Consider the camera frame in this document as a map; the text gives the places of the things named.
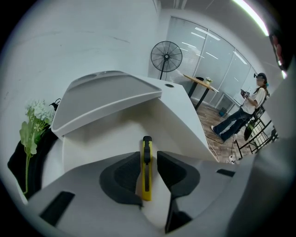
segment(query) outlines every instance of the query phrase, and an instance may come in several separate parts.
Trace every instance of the black cap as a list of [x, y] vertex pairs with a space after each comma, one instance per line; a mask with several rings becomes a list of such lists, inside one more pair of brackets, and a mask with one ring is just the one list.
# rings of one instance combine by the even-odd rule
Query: black cap
[[262, 76], [262, 78], [264, 78], [265, 80], [267, 80], [266, 75], [263, 72], [260, 72], [257, 76]]

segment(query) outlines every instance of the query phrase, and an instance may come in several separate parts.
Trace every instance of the yellow utility knife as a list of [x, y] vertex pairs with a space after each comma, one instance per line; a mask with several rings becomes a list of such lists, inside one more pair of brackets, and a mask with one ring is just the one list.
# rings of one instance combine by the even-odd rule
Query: yellow utility knife
[[152, 189], [152, 138], [143, 137], [143, 155], [142, 155], [142, 199], [151, 201]]

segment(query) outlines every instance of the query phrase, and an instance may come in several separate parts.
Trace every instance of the fan grille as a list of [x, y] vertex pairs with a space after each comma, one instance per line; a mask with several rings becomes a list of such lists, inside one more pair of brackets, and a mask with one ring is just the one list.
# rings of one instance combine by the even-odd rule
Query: fan grille
[[179, 46], [170, 41], [159, 42], [151, 51], [151, 62], [159, 71], [162, 70], [163, 63], [165, 63], [163, 72], [172, 72], [177, 69], [182, 62], [182, 57]]

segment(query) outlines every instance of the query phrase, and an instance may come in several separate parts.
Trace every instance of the jeans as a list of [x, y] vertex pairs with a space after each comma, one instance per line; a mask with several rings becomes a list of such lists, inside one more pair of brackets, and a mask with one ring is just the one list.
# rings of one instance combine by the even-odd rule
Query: jeans
[[222, 131], [227, 128], [231, 124], [231, 122], [236, 121], [226, 132], [221, 134], [221, 138], [223, 141], [226, 141], [228, 138], [230, 138], [232, 135], [234, 135], [237, 130], [240, 128], [240, 126], [243, 123], [246, 123], [249, 118], [252, 117], [251, 114], [246, 113], [240, 108], [237, 112], [234, 114], [230, 115], [226, 120], [223, 122], [219, 123], [217, 126], [214, 127], [214, 132], [216, 134], [221, 133]]

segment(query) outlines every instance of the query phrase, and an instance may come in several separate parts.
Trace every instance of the wooden floor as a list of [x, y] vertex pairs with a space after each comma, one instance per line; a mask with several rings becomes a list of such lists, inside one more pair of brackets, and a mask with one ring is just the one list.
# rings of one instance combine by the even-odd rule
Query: wooden floor
[[[219, 161], [220, 162], [226, 162], [228, 157], [231, 155], [231, 147], [232, 147], [232, 142], [233, 142], [233, 137], [229, 138], [225, 143], [211, 130], [210, 126], [214, 125], [216, 126], [223, 120], [227, 118], [226, 117], [221, 117], [219, 115], [219, 110], [214, 109], [213, 107], [201, 104], [197, 110], [197, 114], [199, 117], [200, 122], [203, 125], [203, 130], [205, 135], [207, 136], [208, 142], [212, 146], [212, 148], [215, 150], [215, 152], [218, 155]], [[244, 131], [245, 129], [242, 128], [241, 131], [237, 134], [237, 137], [234, 137], [234, 141], [237, 140], [239, 146], [243, 146], [247, 141], [244, 139]], [[246, 155], [251, 154], [249, 146], [244, 147], [242, 150], [240, 150], [243, 157]], [[236, 157], [237, 163], [239, 163], [238, 159], [240, 158], [240, 153], [237, 149], [236, 143], [233, 144], [233, 157]]]

